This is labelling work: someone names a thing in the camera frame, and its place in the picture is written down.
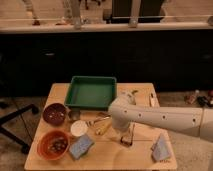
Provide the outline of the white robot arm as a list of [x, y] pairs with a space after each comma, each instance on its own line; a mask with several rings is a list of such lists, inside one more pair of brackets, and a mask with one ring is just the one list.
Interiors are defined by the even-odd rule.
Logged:
[[135, 122], [213, 142], [213, 109], [138, 106], [132, 93], [122, 92], [109, 105], [108, 113], [113, 128], [120, 132]]

